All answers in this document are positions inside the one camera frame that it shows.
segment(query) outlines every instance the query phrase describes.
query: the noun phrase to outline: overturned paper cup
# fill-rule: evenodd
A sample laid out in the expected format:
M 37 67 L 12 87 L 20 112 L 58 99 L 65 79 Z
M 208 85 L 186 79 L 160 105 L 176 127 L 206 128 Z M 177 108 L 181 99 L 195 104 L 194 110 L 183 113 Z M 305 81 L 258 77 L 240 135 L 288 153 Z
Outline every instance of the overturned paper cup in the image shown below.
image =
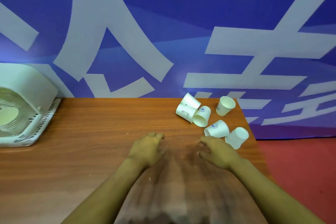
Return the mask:
M 187 93 L 184 98 L 182 99 L 181 103 L 182 105 L 187 105 L 187 106 L 191 106 L 193 108 L 199 108 L 201 103 L 196 100 L 192 95 L 190 95 L 189 93 Z
M 197 111 L 196 108 L 192 108 L 191 106 L 179 104 L 176 109 L 176 114 L 178 116 L 181 116 L 183 119 L 189 121 L 190 123 L 192 123 L 193 117 L 196 111 Z
M 208 106 L 202 106 L 194 115 L 194 124 L 199 127 L 206 127 L 210 117 L 211 110 Z
M 239 149 L 243 142 L 249 137 L 249 132 L 242 127 L 238 127 L 233 130 L 227 137 L 225 142 L 230 144 L 235 150 Z
M 214 124 L 204 129 L 204 134 L 206 136 L 225 137 L 229 135 L 229 133 L 229 127 L 222 120 L 216 121 Z
M 216 112 L 218 115 L 224 116 L 235 107 L 236 102 L 232 98 L 224 96 L 219 99 Z

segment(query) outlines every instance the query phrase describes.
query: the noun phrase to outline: blue wall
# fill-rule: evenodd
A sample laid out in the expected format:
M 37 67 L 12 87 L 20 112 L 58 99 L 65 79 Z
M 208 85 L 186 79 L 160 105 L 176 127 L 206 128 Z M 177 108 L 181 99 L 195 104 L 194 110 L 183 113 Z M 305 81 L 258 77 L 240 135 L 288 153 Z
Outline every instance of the blue wall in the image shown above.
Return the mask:
M 0 62 L 67 97 L 241 97 L 259 139 L 336 135 L 336 0 L 0 0 Z

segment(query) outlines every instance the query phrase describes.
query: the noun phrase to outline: person's arm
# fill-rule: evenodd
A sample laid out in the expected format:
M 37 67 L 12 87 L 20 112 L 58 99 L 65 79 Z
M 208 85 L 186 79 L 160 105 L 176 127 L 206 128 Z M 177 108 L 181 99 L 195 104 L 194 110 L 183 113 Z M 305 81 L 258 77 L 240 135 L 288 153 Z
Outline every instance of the person's arm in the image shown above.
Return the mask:
M 162 133 L 149 133 L 134 142 L 128 158 L 111 177 L 107 178 L 63 222 L 113 223 L 133 184 L 149 167 L 159 161 L 165 151 L 157 151 Z
M 245 186 L 270 224 L 324 223 L 310 210 L 267 179 L 249 160 L 238 155 L 233 147 L 220 138 L 201 137 L 200 143 L 210 153 L 198 152 L 200 158 L 232 172 Z

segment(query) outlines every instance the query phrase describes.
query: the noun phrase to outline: bear drawing on cup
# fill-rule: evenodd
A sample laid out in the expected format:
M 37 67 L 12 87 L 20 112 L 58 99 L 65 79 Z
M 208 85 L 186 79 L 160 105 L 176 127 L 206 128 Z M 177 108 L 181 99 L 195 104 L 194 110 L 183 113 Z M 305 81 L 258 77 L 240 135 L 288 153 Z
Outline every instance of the bear drawing on cup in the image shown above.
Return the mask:
M 189 113 L 187 113 L 186 111 L 182 111 L 182 116 L 184 119 L 188 119 L 189 118 Z

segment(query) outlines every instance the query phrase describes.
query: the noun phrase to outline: wood grain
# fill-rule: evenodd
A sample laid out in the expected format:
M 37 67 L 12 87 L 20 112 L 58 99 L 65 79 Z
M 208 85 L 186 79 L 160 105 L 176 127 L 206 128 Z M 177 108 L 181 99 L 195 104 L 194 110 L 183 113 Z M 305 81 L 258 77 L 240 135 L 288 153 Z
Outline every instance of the wood grain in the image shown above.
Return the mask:
M 116 223 L 266 223 L 231 173 L 197 157 L 204 129 L 175 114 L 180 101 L 64 99 L 35 145 L 0 149 L 0 223 L 60 223 L 152 131 L 166 135 L 166 156 L 133 186 Z M 212 110 L 209 124 L 249 131 L 238 153 L 271 179 L 239 105 L 221 117 L 218 99 L 200 102 Z

